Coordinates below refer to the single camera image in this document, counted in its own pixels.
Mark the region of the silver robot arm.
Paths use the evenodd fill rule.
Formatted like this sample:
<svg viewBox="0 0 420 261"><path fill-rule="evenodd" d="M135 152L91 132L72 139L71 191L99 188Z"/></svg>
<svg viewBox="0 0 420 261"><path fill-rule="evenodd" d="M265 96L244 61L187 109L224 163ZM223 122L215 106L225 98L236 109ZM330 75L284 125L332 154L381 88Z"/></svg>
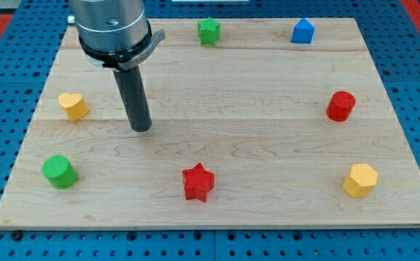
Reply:
<svg viewBox="0 0 420 261"><path fill-rule="evenodd" d="M165 31L153 32L143 0L70 0L82 49L94 64L127 71L145 61Z"/></svg>

